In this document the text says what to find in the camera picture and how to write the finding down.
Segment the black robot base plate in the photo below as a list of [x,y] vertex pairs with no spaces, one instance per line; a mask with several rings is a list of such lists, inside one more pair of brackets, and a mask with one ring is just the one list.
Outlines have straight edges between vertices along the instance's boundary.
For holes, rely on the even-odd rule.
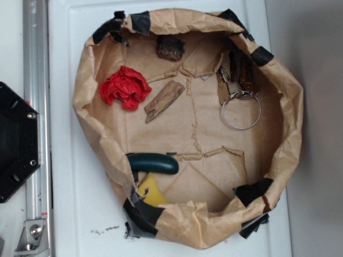
[[40,166],[39,114],[1,82],[1,203]]

